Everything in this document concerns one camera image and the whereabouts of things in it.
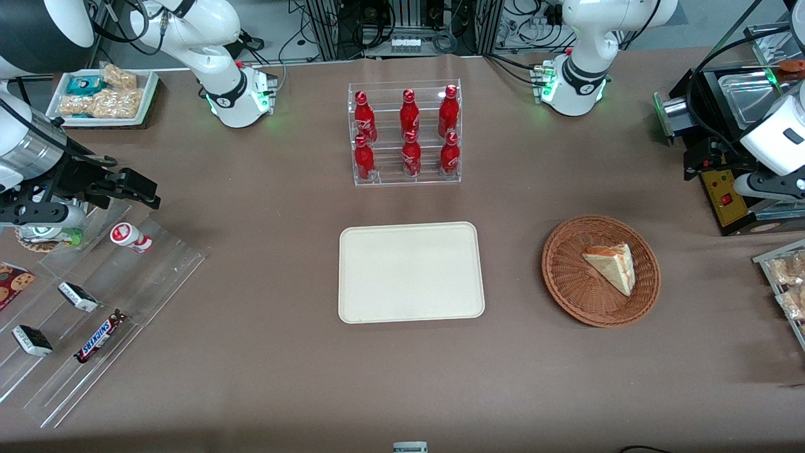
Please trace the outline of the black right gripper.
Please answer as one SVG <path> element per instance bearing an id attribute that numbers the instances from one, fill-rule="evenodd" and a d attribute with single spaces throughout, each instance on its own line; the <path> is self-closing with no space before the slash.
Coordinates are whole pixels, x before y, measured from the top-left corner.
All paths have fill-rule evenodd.
<path id="1" fill-rule="evenodd" d="M 121 169 L 119 183 L 124 188 L 115 186 L 116 173 L 103 166 L 87 162 L 61 162 L 55 166 L 55 195 L 61 199 L 79 199 L 101 202 L 101 198 L 110 197 L 135 201 L 152 210 L 159 209 L 161 198 L 156 194 L 155 181 L 144 177 L 133 169 Z"/>

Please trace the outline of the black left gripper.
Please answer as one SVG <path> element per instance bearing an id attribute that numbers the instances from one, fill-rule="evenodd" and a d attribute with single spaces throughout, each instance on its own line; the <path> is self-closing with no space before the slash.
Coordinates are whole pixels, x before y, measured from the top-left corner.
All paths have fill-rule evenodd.
<path id="1" fill-rule="evenodd" d="M 722 180 L 755 172 L 755 158 L 750 152 L 719 140 L 686 140 L 686 163 L 696 164 L 684 164 L 685 181 L 710 171 Z"/>

